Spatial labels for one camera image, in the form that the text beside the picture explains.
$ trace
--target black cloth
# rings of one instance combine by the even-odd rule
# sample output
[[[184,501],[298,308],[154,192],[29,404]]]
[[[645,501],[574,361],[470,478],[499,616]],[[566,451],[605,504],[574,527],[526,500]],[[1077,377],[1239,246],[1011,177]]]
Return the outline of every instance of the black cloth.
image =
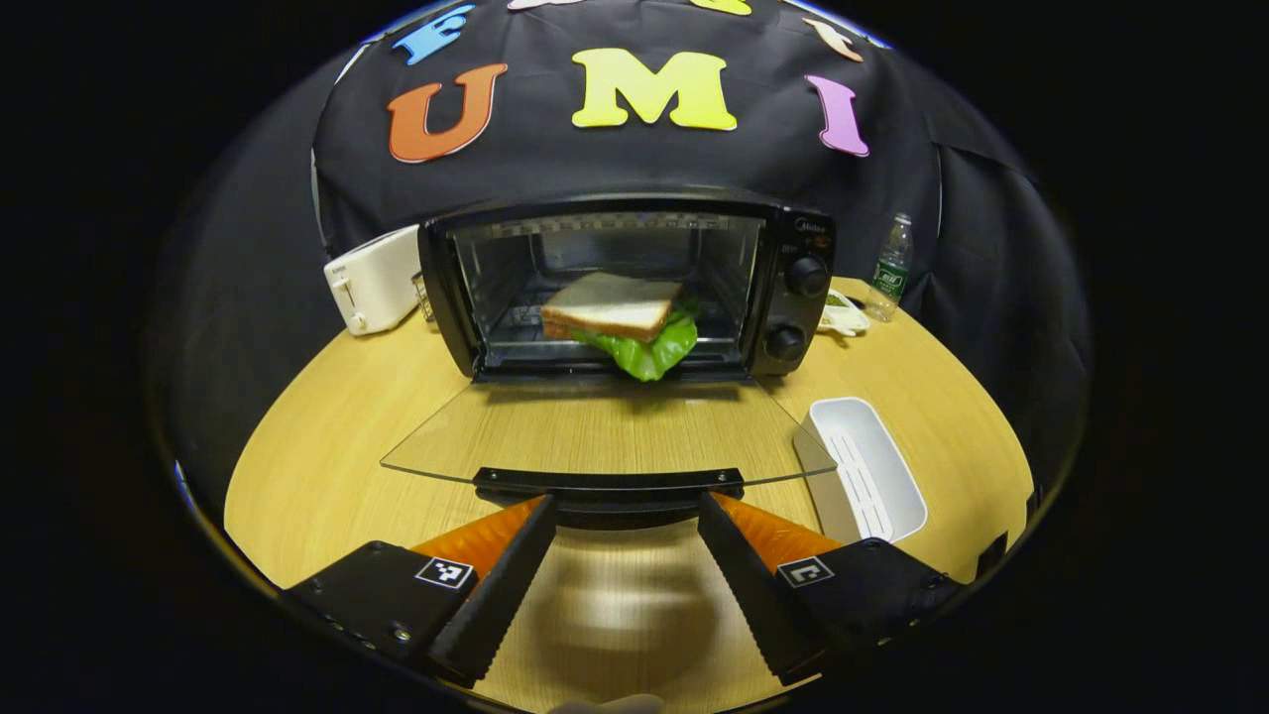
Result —
[[[344,328],[321,276],[310,155],[352,55],[326,62],[230,146],[159,257],[146,387],[159,436],[213,517],[256,425]]]
[[[996,401],[1037,483],[1060,473],[1090,368],[1075,257],[1030,169],[956,91],[858,37],[864,61],[840,57],[802,22],[813,15],[756,1],[747,18],[660,0],[527,13],[481,3],[458,39],[406,65],[392,43],[456,5],[367,46],[340,76],[350,49],[279,100],[178,231],[157,373],[175,451],[211,510],[222,510],[269,405],[343,326],[320,275],[329,255],[466,204],[650,185],[741,188],[825,211],[838,226],[835,274],[865,279],[895,213],[909,213],[902,307]],[[737,128],[684,128],[665,114],[650,126],[633,112],[622,127],[575,127],[585,70],[571,57],[599,47],[626,48],[654,71],[681,51],[725,58]],[[444,131],[462,110],[454,77],[492,62],[509,68],[478,138],[420,164],[390,153],[390,101],[440,82],[428,126]],[[854,90],[868,156],[822,143],[805,75]]]

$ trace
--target white container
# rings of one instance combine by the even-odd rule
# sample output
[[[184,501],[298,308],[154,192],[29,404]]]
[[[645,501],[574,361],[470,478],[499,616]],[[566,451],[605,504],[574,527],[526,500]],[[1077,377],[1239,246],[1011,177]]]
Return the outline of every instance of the white container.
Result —
[[[841,307],[825,302],[824,312],[820,315],[820,325],[816,327],[817,330],[832,330],[846,336],[855,336],[872,326],[872,322],[868,321],[863,311],[855,307],[855,303],[845,294],[830,287],[829,295],[836,297],[845,306]]]
[[[326,264],[326,283],[348,331],[390,330],[419,304],[419,226],[359,245]]]
[[[838,463],[835,476],[806,479],[824,535],[841,543],[898,543],[925,526],[925,498],[872,405],[854,397],[822,399],[811,406],[803,427]],[[816,453],[798,441],[793,446],[806,465]]]

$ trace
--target white toaster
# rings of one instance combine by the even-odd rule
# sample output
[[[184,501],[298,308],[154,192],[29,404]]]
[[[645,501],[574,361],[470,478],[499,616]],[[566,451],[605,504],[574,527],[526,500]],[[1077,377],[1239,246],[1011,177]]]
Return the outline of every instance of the white toaster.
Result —
[[[383,233],[326,263],[326,283],[348,331],[390,330],[419,304],[419,224]]]

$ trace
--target sandwich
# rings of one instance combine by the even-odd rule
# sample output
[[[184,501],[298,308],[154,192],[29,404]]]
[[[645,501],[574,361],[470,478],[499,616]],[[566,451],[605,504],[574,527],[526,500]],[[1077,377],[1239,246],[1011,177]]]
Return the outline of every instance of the sandwich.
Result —
[[[603,349],[640,382],[660,380],[697,344],[690,306],[675,303],[681,292],[679,282],[596,270],[542,306],[542,332]]]

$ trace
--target foam letter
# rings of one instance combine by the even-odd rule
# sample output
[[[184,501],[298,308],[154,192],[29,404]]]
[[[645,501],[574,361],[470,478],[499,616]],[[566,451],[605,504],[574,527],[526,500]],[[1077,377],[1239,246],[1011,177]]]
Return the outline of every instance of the foam letter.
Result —
[[[754,11],[744,0],[692,0],[692,4],[707,10],[731,13],[733,15],[747,15]]]
[[[508,10],[528,10],[539,5],[572,5],[581,0],[511,0],[506,4]]]
[[[727,62],[713,55],[679,52],[654,74],[626,49],[607,47],[584,49],[572,61],[586,67],[586,96],[572,123],[579,127],[614,127],[626,123],[629,113],[617,105],[621,91],[646,123],[661,117],[670,98],[679,105],[670,120],[680,127],[731,131],[736,117],[727,113],[722,98],[721,72]]]
[[[405,47],[410,52],[410,58],[405,61],[406,65],[420,62],[437,49],[440,49],[445,44],[458,39],[458,36],[462,34],[458,29],[467,24],[467,18],[463,16],[463,13],[475,6],[476,5],[463,5],[461,8],[454,8],[401,39],[397,39],[396,43],[392,44],[392,48],[396,49],[397,47]]]
[[[453,153],[467,146],[489,126],[494,108],[494,80],[506,71],[506,65],[495,63],[467,70],[454,77],[454,84],[466,88],[463,114],[448,131],[428,131],[428,105],[440,91],[440,82],[428,84],[406,91],[388,104],[392,126],[388,129],[388,150],[400,161],[418,164],[438,156]]]
[[[820,91],[820,103],[824,104],[825,128],[820,132],[820,140],[830,148],[867,156],[868,145],[859,138],[859,126],[850,103],[855,93],[849,86],[821,76],[806,75],[806,80]]]
[[[838,55],[849,57],[857,62],[864,61],[864,58],[860,57],[854,49],[846,47],[848,44],[854,44],[850,42],[850,38],[832,29],[832,25],[829,23],[821,23],[820,20],[812,20],[808,18],[802,18],[802,22],[813,27],[815,32],[820,33],[820,39],[822,39],[829,47],[832,47]]]

